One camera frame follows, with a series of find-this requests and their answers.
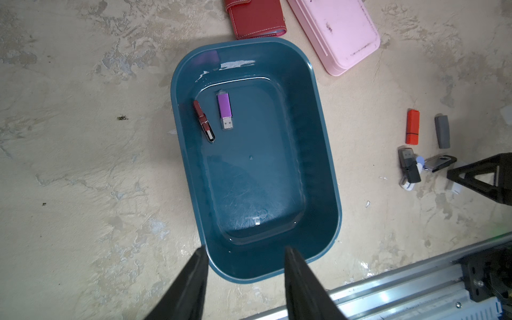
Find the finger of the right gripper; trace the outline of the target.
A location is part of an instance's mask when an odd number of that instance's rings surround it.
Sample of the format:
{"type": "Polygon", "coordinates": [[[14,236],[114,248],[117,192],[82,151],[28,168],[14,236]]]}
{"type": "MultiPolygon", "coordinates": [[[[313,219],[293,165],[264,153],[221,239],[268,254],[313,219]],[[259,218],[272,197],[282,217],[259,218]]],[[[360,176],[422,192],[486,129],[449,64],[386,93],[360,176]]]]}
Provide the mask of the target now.
{"type": "Polygon", "coordinates": [[[511,153],[500,153],[447,172],[449,181],[511,206],[511,153]]]}

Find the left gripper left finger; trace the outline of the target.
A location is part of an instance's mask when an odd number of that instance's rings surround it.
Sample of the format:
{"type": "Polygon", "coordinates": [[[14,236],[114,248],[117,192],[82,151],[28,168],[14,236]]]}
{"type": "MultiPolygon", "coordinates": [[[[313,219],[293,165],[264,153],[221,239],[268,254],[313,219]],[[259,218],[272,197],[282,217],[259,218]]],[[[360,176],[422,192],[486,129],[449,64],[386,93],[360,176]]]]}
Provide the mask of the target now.
{"type": "Polygon", "coordinates": [[[207,251],[201,246],[145,319],[202,319],[208,270],[207,251]]]}

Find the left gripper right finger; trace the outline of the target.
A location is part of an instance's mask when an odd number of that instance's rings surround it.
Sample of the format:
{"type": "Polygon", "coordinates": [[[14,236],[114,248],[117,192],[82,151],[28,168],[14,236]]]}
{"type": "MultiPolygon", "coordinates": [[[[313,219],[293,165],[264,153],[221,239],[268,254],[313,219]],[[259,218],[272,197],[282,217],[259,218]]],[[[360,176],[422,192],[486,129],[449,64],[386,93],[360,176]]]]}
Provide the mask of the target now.
{"type": "Polygon", "coordinates": [[[343,319],[297,249],[285,248],[285,296],[290,319],[343,319]]]}

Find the grey usb flash drive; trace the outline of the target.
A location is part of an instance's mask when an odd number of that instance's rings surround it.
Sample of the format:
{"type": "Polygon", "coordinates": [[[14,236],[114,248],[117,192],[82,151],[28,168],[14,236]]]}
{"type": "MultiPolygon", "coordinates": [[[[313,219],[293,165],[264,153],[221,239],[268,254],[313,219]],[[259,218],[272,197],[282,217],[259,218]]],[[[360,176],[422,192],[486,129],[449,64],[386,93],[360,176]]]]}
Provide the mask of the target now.
{"type": "Polygon", "coordinates": [[[451,137],[448,116],[435,116],[435,130],[439,148],[449,149],[451,147],[451,137]]]}

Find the black usb flash drive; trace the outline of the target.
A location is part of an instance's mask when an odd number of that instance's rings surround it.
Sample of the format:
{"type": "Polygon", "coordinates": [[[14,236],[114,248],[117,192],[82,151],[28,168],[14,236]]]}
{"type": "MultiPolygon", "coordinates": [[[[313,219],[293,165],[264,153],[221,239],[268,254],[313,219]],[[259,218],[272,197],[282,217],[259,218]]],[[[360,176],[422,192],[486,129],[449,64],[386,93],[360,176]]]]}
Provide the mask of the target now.
{"type": "Polygon", "coordinates": [[[401,148],[398,150],[399,161],[403,174],[405,175],[410,168],[416,168],[416,156],[412,148],[401,148]]]}

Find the red usb flash drive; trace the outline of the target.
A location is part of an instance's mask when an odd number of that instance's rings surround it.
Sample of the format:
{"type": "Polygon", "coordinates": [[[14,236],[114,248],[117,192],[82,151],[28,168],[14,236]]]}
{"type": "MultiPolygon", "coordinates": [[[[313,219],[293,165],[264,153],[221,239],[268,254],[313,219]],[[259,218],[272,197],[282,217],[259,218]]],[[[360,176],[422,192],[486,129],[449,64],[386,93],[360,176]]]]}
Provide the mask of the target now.
{"type": "Polygon", "coordinates": [[[419,144],[420,112],[410,109],[407,112],[407,125],[405,142],[408,145],[419,144]]]}

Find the teal plastic storage box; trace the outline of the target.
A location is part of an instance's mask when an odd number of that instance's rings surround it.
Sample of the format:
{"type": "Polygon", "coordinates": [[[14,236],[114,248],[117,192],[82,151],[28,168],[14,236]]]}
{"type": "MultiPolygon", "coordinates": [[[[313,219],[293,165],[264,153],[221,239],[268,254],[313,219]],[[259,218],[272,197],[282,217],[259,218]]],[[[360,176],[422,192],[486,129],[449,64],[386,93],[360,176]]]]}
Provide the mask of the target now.
{"type": "Polygon", "coordinates": [[[283,273],[286,247],[309,262],[322,257],[341,229],[342,206],[305,53],[281,38],[202,46],[177,65],[170,94],[199,238],[214,272],[254,283],[283,273]],[[221,90],[229,94],[230,130],[221,124],[221,90]]]}

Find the dark red swivel usb drive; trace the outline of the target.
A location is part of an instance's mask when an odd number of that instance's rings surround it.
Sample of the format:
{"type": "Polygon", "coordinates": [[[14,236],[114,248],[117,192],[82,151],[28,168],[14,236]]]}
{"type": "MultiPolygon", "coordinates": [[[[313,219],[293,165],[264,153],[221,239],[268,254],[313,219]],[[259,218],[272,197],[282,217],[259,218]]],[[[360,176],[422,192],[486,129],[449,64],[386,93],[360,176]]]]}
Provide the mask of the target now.
{"type": "Polygon", "coordinates": [[[210,143],[213,143],[215,141],[215,135],[214,135],[213,130],[209,124],[206,114],[201,109],[201,105],[199,104],[199,102],[197,100],[193,101],[193,107],[194,107],[198,121],[201,125],[201,129],[203,130],[203,133],[204,133],[206,139],[210,143]]]}

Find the purple usb flash drive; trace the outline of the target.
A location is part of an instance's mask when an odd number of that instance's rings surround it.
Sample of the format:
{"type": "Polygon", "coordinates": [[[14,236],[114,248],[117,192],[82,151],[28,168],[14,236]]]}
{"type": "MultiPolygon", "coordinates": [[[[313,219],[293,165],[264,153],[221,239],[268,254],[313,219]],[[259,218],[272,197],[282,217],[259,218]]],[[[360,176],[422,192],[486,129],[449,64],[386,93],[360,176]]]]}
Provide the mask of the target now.
{"type": "Polygon", "coordinates": [[[228,92],[219,91],[217,93],[217,101],[223,130],[233,129],[233,116],[228,92]]]}

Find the white usb flash drive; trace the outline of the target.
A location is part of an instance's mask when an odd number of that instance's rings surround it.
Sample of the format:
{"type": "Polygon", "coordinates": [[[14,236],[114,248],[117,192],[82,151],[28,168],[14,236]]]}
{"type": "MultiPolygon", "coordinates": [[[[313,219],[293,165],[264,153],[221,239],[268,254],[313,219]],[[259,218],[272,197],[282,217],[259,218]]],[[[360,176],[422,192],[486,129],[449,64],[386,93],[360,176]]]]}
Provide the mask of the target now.
{"type": "Polygon", "coordinates": [[[461,192],[463,191],[463,186],[454,181],[448,180],[446,185],[446,191],[449,191],[456,195],[460,195],[461,192]]]}

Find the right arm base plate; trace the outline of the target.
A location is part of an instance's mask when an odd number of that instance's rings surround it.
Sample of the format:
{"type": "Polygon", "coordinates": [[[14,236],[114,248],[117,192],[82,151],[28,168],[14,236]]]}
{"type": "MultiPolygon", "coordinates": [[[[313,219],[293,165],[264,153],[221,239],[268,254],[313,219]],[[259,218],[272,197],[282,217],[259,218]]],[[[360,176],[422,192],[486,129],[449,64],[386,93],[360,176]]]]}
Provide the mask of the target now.
{"type": "Polygon", "coordinates": [[[460,264],[472,301],[496,297],[502,305],[511,306],[511,245],[469,255],[460,264]]]}

